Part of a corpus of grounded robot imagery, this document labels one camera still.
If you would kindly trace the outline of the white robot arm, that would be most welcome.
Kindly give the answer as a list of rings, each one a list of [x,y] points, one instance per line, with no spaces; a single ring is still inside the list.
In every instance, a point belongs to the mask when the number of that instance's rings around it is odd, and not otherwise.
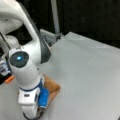
[[[50,59],[50,48],[22,4],[15,0],[0,0],[0,16],[22,22],[32,37],[27,44],[9,51],[9,66],[19,85],[18,103],[22,106],[24,117],[38,120],[45,109],[42,106],[38,113],[45,77],[38,72],[36,65]]]

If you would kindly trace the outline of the white gripper body blue mount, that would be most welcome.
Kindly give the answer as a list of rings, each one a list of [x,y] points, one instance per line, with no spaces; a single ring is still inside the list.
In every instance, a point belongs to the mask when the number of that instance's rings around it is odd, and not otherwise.
[[[49,91],[44,87],[45,80],[40,79],[39,84],[31,90],[19,89],[18,103],[22,107],[25,119],[40,119],[44,114],[49,98]]]

